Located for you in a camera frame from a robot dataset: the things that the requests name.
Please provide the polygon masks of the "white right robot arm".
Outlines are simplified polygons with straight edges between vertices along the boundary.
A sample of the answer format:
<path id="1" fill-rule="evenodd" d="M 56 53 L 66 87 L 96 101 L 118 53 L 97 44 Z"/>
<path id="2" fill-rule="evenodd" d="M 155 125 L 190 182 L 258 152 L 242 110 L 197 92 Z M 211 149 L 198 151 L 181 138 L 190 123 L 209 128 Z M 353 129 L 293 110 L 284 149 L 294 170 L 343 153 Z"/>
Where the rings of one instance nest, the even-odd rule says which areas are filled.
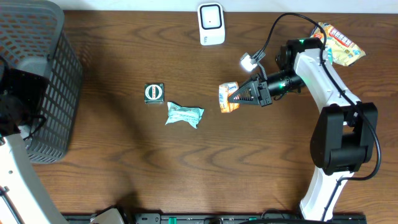
<path id="1" fill-rule="evenodd" d="M 374 103 L 363 103 L 343 83 L 327 60 L 319 38 L 289 40 L 276 57 L 279 72 L 253 75 L 228 97 L 228 102 L 270 105 L 278 96 L 308 88 L 319 110 L 310 140 L 315 170 L 300 201 L 303 219 L 325 222 L 333 218 L 333 207 L 347 181 L 380 151 L 376 134 L 378 111 Z"/>

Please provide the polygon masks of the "orange Kleenex tissue pack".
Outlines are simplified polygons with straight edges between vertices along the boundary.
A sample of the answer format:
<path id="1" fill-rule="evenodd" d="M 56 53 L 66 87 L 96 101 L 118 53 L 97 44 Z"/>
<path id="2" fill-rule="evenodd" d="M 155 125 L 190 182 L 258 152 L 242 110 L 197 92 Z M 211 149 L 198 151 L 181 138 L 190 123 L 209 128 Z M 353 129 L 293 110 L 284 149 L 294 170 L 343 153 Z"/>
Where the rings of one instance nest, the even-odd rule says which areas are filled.
<path id="1" fill-rule="evenodd" d="M 219 86 L 219 104 L 222 113 L 230 113 L 239 108 L 239 103 L 230 103 L 228 97 L 238 89 L 237 82 L 223 83 Z"/>

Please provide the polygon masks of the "green round-logo box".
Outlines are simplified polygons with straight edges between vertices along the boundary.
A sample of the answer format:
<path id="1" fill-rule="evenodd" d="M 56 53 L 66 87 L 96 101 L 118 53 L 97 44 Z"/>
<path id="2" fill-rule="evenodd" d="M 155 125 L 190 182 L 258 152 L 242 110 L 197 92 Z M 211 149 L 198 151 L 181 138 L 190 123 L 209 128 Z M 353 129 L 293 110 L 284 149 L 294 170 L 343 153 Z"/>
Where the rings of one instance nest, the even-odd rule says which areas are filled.
<path id="1" fill-rule="evenodd" d="M 164 102 L 164 84 L 150 83 L 144 85 L 145 104 L 161 104 Z"/>

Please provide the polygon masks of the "teal snack packet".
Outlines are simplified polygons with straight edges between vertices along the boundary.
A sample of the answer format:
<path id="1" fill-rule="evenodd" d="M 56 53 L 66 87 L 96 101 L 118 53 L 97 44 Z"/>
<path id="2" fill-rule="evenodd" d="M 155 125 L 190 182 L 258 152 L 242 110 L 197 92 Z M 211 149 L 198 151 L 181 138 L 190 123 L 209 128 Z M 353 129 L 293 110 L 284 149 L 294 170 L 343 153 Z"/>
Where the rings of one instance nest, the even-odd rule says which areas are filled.
<path id="1" fill-rule="evenodd" d="M 196 107 L 184 107 L 178 104 L 168 102 L 168 118 L 166 124 L 176 123 L 178 121 L 187 122 L 193 128 L 197 128 L 205 110 Z"/>

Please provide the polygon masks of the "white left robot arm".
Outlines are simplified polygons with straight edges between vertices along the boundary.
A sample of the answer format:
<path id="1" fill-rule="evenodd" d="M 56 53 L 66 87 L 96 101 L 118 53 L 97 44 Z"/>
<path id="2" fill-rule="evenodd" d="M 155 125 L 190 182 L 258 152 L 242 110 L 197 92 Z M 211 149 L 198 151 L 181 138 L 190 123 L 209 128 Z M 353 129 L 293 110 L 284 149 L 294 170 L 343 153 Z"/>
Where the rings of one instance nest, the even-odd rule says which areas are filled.
<path id="1" fill-rule="evenodd" d="M 1 59 L 1 223 L 66 223 L 38 178 L 26 140 L 45 124 L 48 78 Z"/>

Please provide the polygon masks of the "yellow snack bag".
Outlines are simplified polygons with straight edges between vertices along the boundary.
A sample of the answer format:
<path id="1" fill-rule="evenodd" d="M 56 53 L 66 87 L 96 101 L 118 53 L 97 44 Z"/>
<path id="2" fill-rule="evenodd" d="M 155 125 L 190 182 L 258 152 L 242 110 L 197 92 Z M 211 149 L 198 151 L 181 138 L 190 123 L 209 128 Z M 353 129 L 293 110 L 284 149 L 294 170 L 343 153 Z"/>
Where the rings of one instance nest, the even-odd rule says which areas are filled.
<path id="1" fill-rule="evenodd" d="M 333 25 L 319 22 L 318 25 L 326 32 L 326 47 L 328 60 L 342 66 L 350 66 L 366 56 L 365 51 L 347 38 Z"/>

